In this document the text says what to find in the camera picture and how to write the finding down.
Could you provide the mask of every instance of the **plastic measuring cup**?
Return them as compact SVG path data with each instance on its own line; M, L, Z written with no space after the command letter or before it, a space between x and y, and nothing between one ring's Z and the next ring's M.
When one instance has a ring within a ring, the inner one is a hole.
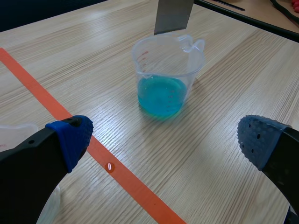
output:
M37 126L24 124L18 126L0 125L0 152L12 149L37 132ZM60 188L56 186L48 198L36 224L52 224L60 205Z
M140 40L132 49L140 105L149 113L169 116L186 101L205 58L204 40L190 35L160 34Z

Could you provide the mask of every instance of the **orange tape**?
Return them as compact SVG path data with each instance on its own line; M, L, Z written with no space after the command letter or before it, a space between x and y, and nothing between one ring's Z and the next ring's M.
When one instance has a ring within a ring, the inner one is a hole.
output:
M3 48L0 48L0 60L19 81L57 120L72 115L48 93L21 65ZM87 149L89 154L104 168L113 163L115 170L110 175L134 198L159 224L185 224L157 195L142 183L95 137L92 137Z

